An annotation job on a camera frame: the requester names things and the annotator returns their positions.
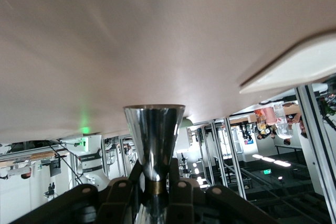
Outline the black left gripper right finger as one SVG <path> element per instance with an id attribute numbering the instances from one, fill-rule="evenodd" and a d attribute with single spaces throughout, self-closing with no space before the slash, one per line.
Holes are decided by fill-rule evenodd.
<path id="1" fill-rule="evenodd" d="M 181 178 L 179 163 L 171 160 L 166 223 L 276 223 L 270 215 L 217 185 L 203 191 L 198 182 Z"/>

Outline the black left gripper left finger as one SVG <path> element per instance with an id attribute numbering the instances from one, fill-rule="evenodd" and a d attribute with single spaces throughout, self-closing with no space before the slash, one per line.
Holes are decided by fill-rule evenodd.
<path id="1" fill-rule="evenodd" d="M 142 166 L 107 187 L 83 184 L 15 220 L 16 223 L 133 223 L 132 204 Z"/>

